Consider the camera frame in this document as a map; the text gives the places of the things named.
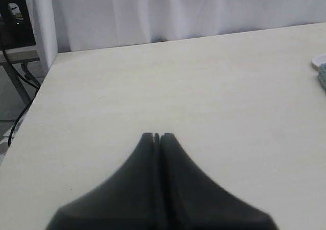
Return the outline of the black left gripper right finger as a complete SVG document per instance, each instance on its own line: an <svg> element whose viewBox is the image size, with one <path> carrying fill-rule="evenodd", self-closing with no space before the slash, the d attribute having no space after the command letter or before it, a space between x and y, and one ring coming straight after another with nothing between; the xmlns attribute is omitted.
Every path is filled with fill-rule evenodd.
<svg viewBox="0 0 326 230"><path fill-rule="evenodd" d="M207 176L172 133L159 141L161 188L169 229L277 229L272 217Z"/></svg>

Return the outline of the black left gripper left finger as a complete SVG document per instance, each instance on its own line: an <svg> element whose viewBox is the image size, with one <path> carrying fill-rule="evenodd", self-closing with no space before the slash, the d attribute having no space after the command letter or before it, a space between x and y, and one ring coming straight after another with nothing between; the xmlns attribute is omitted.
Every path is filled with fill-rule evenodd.
<svg viewBox="0 0 326 230"><path fill-rule="evenodd" d="M142 134L105 182L54 214L47 229L158 229L157 139Z"/></svg>

